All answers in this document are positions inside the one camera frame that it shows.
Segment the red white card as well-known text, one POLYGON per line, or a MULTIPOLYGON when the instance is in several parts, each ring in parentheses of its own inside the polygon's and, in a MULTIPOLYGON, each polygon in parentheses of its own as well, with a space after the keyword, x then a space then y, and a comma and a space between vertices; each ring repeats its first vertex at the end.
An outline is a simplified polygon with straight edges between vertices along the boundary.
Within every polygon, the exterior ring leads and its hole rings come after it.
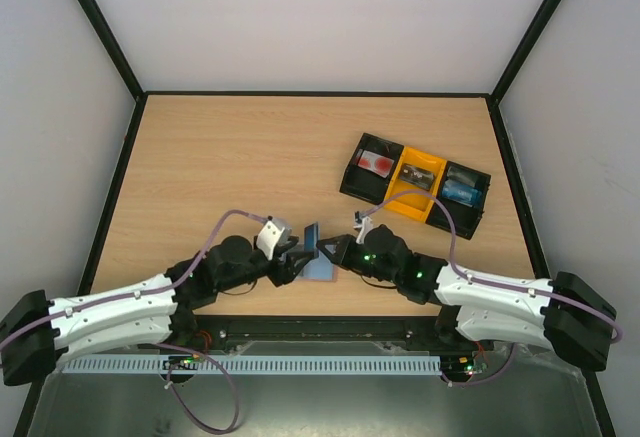
POLYGON ((361 169, 372 172, 379 177, 387 178, 391 174, 395 161, 378 153, 362 150, 357 157, 356 164, 361 169))

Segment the black frame post left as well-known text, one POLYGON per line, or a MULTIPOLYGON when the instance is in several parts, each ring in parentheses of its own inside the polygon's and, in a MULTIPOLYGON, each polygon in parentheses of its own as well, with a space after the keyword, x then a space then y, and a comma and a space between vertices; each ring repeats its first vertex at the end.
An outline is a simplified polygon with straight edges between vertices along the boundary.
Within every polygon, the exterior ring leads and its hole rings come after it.
POLYGON ((129 64, 115 34, 105 18, 97 0, 77 0, 104 50, 134 100, 144 96, 144 90, 129 64))

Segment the black aluminium front rail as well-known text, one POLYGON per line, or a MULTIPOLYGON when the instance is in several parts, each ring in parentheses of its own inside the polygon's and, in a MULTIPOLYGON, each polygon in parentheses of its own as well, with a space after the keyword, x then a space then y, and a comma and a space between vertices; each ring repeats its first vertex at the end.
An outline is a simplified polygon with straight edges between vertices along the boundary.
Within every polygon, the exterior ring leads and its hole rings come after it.
POLYGON ((251 335, 309 334, 320 336, 356 337, 360 334, 391 334, 425 331, 445 346, 458 348, 471 341, 516 342, 546 349, 558 354, 578 348, 579 329, 572 318, 551 309, 541 324, 520 318, 468 306, 445 306, 436 317, 419 318, 297 318, 297 317, 198 317, 189 311, 172 315, 110 315, 91 317, 60 317, 42 325, 44 344, 55 352, 66 352, 71 343, 90 338, 93 343, 112 347, 141 343, 182 342, 197 330, 210 329, 214 323, 230 323, 241 333, 251 335))

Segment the black bin right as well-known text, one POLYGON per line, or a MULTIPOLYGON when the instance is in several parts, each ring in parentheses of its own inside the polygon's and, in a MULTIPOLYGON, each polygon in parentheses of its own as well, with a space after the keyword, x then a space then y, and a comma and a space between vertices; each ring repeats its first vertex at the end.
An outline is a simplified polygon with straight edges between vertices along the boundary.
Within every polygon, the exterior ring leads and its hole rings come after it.
POLYGON ((484 214, 491 176, 448 161, 435 196, 449 212, 456 236, 471 240, 484 214))

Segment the black bin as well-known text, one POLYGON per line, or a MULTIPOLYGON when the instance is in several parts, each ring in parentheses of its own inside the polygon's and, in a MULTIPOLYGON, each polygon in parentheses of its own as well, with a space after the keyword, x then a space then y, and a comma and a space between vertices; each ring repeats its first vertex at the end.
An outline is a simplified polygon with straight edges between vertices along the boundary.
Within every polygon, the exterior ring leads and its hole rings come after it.
POLYGON ((339 191, 368 203, 380 204, 403 151, 401 144, 363 133, 346 165, 339 191))
POLYGON ((449 212, 456 236, 471 240, 484 214, 491 176, 448 161, 435 196, 449 212))

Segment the black bin left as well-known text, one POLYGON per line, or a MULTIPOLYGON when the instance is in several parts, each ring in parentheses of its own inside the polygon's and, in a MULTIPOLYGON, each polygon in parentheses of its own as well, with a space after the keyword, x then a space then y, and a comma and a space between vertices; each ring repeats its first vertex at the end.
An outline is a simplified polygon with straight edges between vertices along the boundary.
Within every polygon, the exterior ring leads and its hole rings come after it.
POLYGON ((363 133, 346 165, 339 191, 368 203, 380 204, 403 151, 401 144, 363 133))

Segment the dark card in yellow bin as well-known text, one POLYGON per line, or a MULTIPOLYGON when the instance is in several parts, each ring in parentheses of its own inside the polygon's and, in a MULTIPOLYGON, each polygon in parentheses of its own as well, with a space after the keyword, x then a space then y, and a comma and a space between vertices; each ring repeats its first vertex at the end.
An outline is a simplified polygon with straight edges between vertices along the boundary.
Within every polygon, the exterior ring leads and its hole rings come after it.
POLYGON ((410 164, 402 166, 398 178, 425 191, 430 191, 435 182, 435 175, 431 171, 410 164))

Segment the blue VIP credit card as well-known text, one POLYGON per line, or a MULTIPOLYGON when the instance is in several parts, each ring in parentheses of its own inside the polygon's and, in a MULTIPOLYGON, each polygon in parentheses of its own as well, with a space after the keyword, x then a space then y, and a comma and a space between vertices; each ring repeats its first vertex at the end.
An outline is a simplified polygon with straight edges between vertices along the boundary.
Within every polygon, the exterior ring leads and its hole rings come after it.
POLYGON ((314 222, 304 228, 303 249, 305 252, 318 254, 317 242, 319 240, 319 223, 314 222))

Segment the black frame post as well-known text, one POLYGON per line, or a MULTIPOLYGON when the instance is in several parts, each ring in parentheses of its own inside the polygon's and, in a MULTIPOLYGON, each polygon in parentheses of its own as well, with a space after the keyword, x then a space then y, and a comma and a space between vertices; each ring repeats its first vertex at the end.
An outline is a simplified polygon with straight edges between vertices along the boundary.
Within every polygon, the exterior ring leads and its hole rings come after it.
POLYGON ((562 1, 542 0, 491 93, 494 102, 504 99, 562 1))
POLYGON ((144 96, 144 90, 129 64, 115 34, 105 18, 97 0, 77 0, 104 50, 134 100, 144 96))

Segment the yellow bin middle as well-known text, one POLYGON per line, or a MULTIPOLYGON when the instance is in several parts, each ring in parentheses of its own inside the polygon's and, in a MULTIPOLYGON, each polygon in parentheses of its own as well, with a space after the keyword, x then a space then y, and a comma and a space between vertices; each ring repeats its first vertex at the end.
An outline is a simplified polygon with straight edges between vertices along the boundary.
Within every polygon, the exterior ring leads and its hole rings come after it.
POLYGON ((393 200, 384 209, 425 223, 434 207, 425 192, 436 196, 446 163, 441 157, 405 147, 385 195, 393 200))

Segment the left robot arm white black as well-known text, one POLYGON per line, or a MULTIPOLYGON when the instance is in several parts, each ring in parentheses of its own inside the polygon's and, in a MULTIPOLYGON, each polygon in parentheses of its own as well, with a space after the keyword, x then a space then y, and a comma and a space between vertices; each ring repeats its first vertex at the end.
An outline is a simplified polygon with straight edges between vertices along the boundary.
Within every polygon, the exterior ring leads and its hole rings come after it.
POLYGON ((276 287, 295 280, 317 254, 290 237, 260 248, 230 236, 146 280, 87 296, 22 296, 1 320, 1 375, 7 386, 41 380, 83 355, 164 343, 195 327, 195 310, 219 294, 263 277, 276 287))

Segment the black frame post right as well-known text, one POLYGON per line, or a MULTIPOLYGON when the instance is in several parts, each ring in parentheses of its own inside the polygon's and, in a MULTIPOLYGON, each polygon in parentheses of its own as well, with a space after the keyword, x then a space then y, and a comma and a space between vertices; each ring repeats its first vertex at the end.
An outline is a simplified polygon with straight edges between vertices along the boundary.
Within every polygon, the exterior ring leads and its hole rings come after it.
POLYGON ((542 0, 491 93, 494 102, 504 99, 562 1, 542 0))

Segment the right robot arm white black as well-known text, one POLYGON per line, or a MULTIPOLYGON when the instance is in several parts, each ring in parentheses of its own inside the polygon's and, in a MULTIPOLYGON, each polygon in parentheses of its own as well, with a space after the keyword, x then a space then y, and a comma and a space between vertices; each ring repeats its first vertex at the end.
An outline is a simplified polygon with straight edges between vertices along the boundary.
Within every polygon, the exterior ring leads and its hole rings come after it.
POLYGON ((341 269, 388 282, 416 304, 440 306, 436 336, 450 349, 467 340, 520 343, 601 372, 622 337, 613 306, 573 273, 516 279, 472 270, 411 250, 384 225, 316 247, 341 269))

